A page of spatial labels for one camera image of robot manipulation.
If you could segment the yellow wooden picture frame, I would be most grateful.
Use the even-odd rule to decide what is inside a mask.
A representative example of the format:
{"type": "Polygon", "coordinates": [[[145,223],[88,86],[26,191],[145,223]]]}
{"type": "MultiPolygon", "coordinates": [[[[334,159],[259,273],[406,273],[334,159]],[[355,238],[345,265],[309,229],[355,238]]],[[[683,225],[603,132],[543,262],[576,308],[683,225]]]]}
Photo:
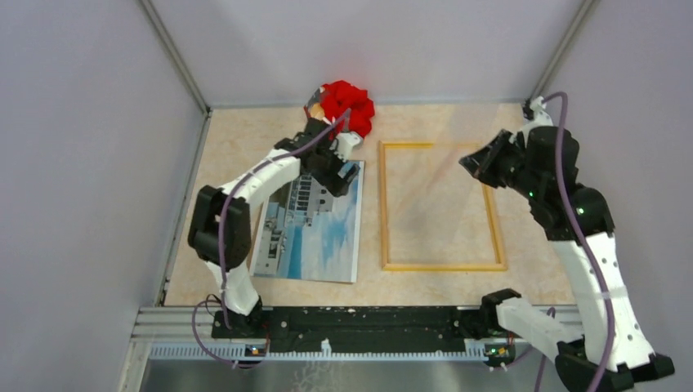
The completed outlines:
{"type": "Polygon", "coordinates": [[[507,270],[493,190],[458,164],[474,143],[378,146],[381,263],[397,272],[507,270]]]}

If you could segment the building photo print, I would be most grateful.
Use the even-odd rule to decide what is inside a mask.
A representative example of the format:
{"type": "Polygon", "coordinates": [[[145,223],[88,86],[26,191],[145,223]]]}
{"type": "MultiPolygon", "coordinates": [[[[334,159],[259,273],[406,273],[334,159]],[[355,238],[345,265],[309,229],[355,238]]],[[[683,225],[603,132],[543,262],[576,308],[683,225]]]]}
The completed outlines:
{"type": "Polygon", "coordinates": [[[299,176],[264,203],[250,273],[254,277],[355,283],[365,162],[346,194],[334,197],[312,176],[299,176]]]}

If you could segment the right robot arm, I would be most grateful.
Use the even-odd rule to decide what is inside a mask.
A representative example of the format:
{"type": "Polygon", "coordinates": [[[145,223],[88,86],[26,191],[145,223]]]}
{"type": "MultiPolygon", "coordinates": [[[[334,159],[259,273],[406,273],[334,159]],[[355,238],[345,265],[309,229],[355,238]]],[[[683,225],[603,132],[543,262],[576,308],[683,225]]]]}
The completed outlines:
{"type": "Polygon", "coordinates": [[[519,293],[484,296],[479,324],[489,336],[513,332],[555,366],[569,391],[625,391],[675,372],[657,353],[634,314],[616,256],[615,226],[604,196],[577,180],[579,142],[541,126],[502,130],[460,165],[479,182],[510,188],[528,200],[568,277],[581,328],[566,327],[519,293]]]}

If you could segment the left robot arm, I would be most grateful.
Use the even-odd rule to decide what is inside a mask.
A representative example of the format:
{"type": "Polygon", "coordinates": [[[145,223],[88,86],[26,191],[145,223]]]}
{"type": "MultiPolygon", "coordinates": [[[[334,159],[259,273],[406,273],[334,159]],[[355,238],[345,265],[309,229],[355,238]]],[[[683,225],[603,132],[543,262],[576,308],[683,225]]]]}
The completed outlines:
{"type": "Polygon", "coordinates": [[[360,171],[348,160],[364,139],[346,123],[345,117],[308,118],[302,131],[275,143],[243,175],[197,193],[187,243],[216,279],[223,323],[242,337],[262,327],[262,299],[247,266],[252,212],[300,176],[316,180],[333,197],[346,195],[360,171]]]}

